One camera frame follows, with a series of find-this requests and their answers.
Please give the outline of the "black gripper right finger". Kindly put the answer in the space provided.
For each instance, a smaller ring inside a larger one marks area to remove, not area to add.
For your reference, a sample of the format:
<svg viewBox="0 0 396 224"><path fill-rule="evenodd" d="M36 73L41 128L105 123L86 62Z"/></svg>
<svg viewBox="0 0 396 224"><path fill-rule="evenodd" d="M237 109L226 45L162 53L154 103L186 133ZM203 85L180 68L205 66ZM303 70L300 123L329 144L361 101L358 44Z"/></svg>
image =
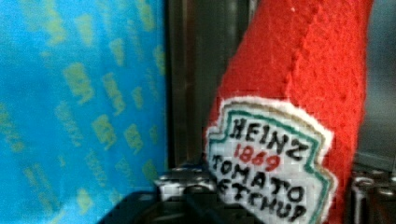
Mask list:
<svg viewBox="0 0 396 224"><path fill-rule="evenodd" d="M354 172L351 181L352 224L396 224L396 188L392 173Z"/></svg>

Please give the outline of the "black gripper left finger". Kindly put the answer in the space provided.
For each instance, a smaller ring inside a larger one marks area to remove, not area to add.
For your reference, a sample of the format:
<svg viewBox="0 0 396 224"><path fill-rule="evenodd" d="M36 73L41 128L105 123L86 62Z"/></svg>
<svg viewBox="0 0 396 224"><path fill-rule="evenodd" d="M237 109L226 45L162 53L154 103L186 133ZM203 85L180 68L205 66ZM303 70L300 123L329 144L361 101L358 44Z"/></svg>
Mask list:
<svg viewBox="0 0 396 224"><path fill-rule="evenodd" d="M159 176L154 184L159 197L163 202L171 199L180 199L187 189L198 188L216 191L216 181L205 167L199 165L187 165L169 170Z"/></svg>

